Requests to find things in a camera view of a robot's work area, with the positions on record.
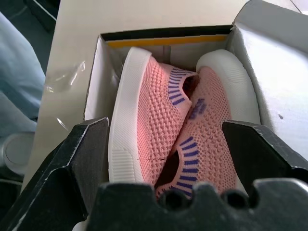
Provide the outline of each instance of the cardboard box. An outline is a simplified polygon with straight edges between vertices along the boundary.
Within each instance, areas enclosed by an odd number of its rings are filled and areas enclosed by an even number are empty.
[[[307,27],[305,15],[252,0],[242,8],[233,25],[101,34],[94,54],[84,119],[105,116],[112,119],[121,71],[132,46],[149,50],[159,62],[189,70],[195,69],[203,54],[227,49],[250,75],[261,123],[308,159]],[[107,149],[102,154],[107,181]]]

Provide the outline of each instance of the pink knit shoe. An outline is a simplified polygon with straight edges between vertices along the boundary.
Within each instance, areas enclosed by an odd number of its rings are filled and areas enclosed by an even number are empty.
[[[110,127],[111,182],[155,184],[192,104],[184,81],[195,75],[130,49]]]
[[[234,188],[237,176],[222,122],[260,123],[251,80],[233,54],[208,53],[199,60],[197,72],[200,82],[191,97],[192,109],[155,186],[157,196],[178,189],[190,197],[198,181],[211,182],[219,192]]]

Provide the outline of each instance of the shoe opening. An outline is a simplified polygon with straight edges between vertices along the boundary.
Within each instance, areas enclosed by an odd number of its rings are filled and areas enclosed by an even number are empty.
[[[199,81],[199,76],[191,76],[185,79],[183,83],[183,91],[187,95],[188,99],[191,98],[193,91],[197,87]]]
[[[169,156],[166,160],[165,166],[160,174],[154,188],[171,183],[178,171],[180,164],[179,153],[176,151],[173,155]]]

